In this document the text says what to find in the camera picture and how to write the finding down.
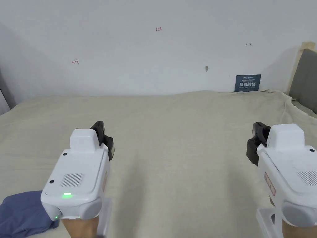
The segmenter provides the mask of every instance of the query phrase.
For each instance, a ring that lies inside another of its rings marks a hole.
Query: blue cloth
[[[24,238],[59,226],[41,203],[42,191],[8,196],[0,205],[0,238]]]

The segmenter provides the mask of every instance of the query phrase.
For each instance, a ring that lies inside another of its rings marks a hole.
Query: white plastic housing
[[[267,147],[257,148],[258,173],[276,206],[293,226],[317,224],[317,152],[305,146],[296,124],[272,126]]]
[[[99,215],[110,175],[108,147],[92,129],[75,129],[41,194],[51,220]]]

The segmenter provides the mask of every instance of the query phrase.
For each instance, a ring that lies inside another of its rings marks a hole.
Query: gray headboard
[[[317,52],[303,51],[289,95],[317,114]]]

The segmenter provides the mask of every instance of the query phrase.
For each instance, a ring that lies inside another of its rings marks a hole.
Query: white mount
[[[75,129],[41,194],[51,220],[99,216],[97,235],[106,237],[111,199],[105,198],[110,175],[108,147],[99,146],[93,129]]]
[[[267,147],[261,144],[257,154],[258,174],[275,204],[257,211],[264,237],[282,238],[282,219],[297,227],[317,225],[317,152],[305,146],[303,130],[272,126]]]

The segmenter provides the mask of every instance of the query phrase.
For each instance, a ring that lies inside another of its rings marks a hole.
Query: wrinkled fabric
[[[6,197],[0,205],[0,237],[24,238],[56,228],[41,203],[41,192],[19,193]]]
[[[262,237],[272,207],[246,157],[254,122],[296,123],[317,149],[317,119],[281,92],[43,97],[0,116],[0,199],[41,190],[75,128],[114,139],[108,238]],[[63,224],[37,238],[69,238]]]

